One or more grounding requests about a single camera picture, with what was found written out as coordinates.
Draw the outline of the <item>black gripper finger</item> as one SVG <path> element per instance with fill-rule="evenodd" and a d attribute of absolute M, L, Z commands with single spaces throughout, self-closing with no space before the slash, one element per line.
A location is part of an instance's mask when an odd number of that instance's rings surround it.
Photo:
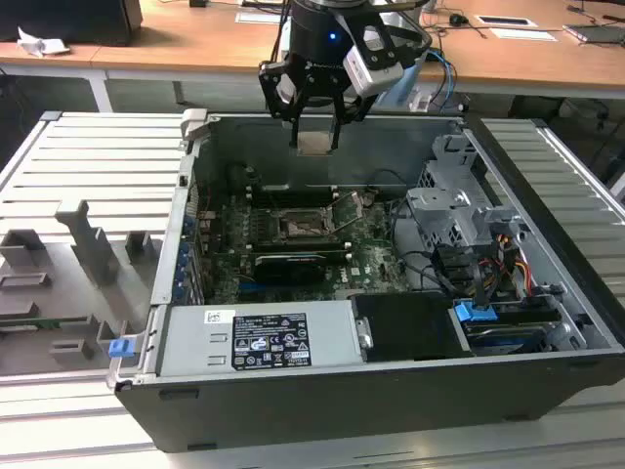
<path fill-rule="evenodd" d="M 288 54 L 282 62 L 263 61 L 259 81 L 272 117 L 291 125 L 289 146 L 298 146 L 299 119 L 307 103 L 306 62 L 296 54 Z"/>
<path fill-rule="evenodd" d="M 352 102 L 346 103 L 344 94 L 351 86 L 352 82 L 345 72 L 331 77 L 331 97 L 334 107 L 330 126 L 331 150 L 337 149 L 339 146 L 342 127 L 354 121 L 362 121 L 377 100 L 376 95 L 365 98 L 357 95 Z"/>

